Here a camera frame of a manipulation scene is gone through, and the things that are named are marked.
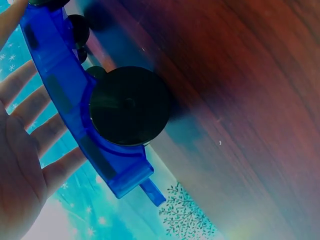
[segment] black disc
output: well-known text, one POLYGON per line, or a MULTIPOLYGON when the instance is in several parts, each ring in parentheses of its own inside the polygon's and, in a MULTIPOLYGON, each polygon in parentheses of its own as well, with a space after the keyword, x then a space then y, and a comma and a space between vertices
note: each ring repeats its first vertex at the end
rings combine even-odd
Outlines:
POLYGON ((89 39, 89 24, 84 16, 78 14, 69 15, 68 19, 72 23, 72 34, 75 43, 73 48, 78 50, 82 48, 89 39))
POLYGON ((101 66, 91 66, 86 70, 86 72, 99 81, 105 81, 108 76, 106 70, 101 66))
POLYGON ((134 66, 107 73, 107 81, 94 87, 90 117, 99 134, 122 146, 136 146, 154 139, 170 115, 169 92, 155 73, 134 66))
POLYGON ((78 54, 78 59, 79 59, 80 64, 83 64, 86 61, 87 56, 88 56, 87 51, 85 50, 84 47, 81 47, 76 52, 78 54))
POLYGON ((33 6, 46 6, 50 11, 56 11, 63 8, 70 0, 29 0, 29 4, 33 6))

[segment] finger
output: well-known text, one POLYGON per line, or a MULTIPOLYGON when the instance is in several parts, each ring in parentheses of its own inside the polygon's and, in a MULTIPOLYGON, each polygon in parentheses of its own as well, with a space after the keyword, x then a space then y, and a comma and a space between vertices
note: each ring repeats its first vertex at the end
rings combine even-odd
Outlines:
POLYGON ((0 50, 18 26, 27 5, 28 0, 15 0, 14 3, 0 15, 0 50))
POLYGON ((58 161, 46 166, 42 173, 48 196, 51 196, 86 160, 80 148, 77 147, 58 161))
MULTIPOLYGON (((6 123, 8 117, 5 106, 0 101, 0 148, 6 144, 6 123)), ((0 156, 0 169, 3 169, 1 162, 0 156)))
POLYGON ((0 83, 0 101, 7 108, 23 87, 37 73, 35 64, 30 60, 11 73, 0 83))
POLYGON ((50 96, 42 85, 20 103, 11 115, 21 121, 24 129, 28 129, 49 103, 50 96))
POLYGON ((59 114, 56 114, 31 133, 36 142, 39 158, 61 138, 66 130, 64 121, 59 114))

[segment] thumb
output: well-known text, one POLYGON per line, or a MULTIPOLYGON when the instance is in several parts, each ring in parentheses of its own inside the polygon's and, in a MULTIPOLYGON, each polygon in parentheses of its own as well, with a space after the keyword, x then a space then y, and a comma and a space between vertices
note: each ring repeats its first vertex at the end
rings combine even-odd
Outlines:
POLYGON ((18 26, 27 5, 28 0, 15 0, 6 11, 0 14, 0 51, 18 26))

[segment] tree illustration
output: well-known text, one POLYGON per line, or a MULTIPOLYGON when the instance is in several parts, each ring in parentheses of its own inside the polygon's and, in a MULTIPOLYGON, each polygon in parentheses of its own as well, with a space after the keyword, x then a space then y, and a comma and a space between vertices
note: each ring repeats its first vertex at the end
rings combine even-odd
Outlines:
POLYGON ((167 189, 169 197, 159 211, 163 216, 166 234, 181 240, 208 240, 214 237, 216 227, 178 182, 167 189))

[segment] snowflake pattern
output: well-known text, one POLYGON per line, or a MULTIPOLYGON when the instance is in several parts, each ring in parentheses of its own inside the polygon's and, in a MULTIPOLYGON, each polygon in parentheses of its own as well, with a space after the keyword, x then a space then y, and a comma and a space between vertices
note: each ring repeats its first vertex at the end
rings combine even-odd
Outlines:
POLYGON ((15 67, 16 67, 16 65, 12 64, 12 65, 9 67, 9 71, 12 72, 13 70, 15 70, 15 67))
POLYGON ((66 190, 68 188, 68 183, 65 182, 64 184, 62 184, 61 186, 62 189, 66 190))
POLYGON ((9 57, 9 61, 11 62, 12 60, 15 60, 16 58, 16 55, 12 54, 10 57, 9 57))
POLYGON ((106 219, 103 216, 101 216, 101 217, 99 217, 98 222, 99 222, 100 225, 105 225, 106 224, 106 219))
POLYGON ((88 230, 87 230, 89 237, 92 237, 93 235, 95 235, 95 232, 96 231, 92 227, 88 228, 88 230))
POLYGON ((88 206, 88 207, 85 209, 85 211, 86 211, 88 214, 90 214, 91 211, 92 211, 92 208, 91 208, 90 206, 88 206))

